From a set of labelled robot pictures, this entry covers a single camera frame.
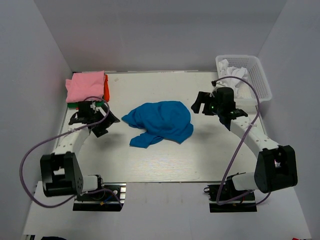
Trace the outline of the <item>blue t-shirt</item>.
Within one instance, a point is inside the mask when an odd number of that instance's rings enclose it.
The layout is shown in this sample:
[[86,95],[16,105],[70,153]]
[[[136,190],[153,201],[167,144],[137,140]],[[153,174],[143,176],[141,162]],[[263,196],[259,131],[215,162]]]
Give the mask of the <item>blue t-shirt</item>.
[[146,149],[164,139],[181,144],[194,131],[190,111],[180,101],[144,103],[121,119],[132,128],[145,130],[130,140],[129,145],[136,148]]

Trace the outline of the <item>white t-shirt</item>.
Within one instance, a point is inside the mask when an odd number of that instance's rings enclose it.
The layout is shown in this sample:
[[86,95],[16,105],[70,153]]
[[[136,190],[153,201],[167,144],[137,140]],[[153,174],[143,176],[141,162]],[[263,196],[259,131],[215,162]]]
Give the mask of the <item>white t-shirt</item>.
[[[229,62],[227,59],[223,59],[218,62],[220,77],[233,76],[238,77],[244,80],[248,80],[248,70],[245,67],[234,67],[229,66]],[[237,78],[224,78],[221,83],[226,86],[232,88],[234,91],[234,96],[238,98],[238,92],[240,89],[240,85],[243,83]]]

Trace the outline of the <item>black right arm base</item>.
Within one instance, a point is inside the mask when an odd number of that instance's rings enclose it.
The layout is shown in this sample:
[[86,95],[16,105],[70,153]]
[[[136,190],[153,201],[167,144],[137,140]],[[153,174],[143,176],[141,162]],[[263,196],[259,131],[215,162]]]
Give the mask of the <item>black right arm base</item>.
[[209,184],[203,189],[208,194],[210,213],[254,213],[257,212],[255,194],[251,191],[243,195],[246,191],[237,191],[233,185],[224,184],[220,193],[219,202],[226,202],[223,205],[217,204],[217,196],[220,184]]

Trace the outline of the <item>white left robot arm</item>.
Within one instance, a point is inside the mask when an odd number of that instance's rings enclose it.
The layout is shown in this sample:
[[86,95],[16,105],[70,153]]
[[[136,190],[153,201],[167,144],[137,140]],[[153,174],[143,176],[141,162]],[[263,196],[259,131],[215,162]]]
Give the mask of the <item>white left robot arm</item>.
[[78,196],[102,189],[103,180],[99,174],[82,174],[77,155],[90,134],[99,138],[119,121],[106,103],[100,107],[96,107],[92,101],[78,103],[77,112],[68,122],[67,134],[59,140],[51,154],[43,155],[40,159],[44,195]]

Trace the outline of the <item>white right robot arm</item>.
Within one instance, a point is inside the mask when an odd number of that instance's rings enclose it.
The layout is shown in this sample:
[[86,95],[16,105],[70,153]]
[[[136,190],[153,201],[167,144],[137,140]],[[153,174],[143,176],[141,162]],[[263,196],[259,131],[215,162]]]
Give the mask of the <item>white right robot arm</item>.
[[255,126],[248,114],[236,107],[230,87],[220,87],[212,93],[200,91],[191,109],[195,114],[218,116],[220,123],[256,157],[253,172],[231,176],[226,170],[222,180],[231,182],[236,191],[260,190],[266,194],[297,185],[295,150],[290,145],[280,145]]

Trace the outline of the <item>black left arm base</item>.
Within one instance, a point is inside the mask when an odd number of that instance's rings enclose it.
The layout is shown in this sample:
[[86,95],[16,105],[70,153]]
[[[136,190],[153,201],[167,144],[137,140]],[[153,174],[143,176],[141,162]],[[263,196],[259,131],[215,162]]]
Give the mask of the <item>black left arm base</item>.
[[120,212],[125,203],[126,183],[104,183],[96,193],[75,197],[74,212]]

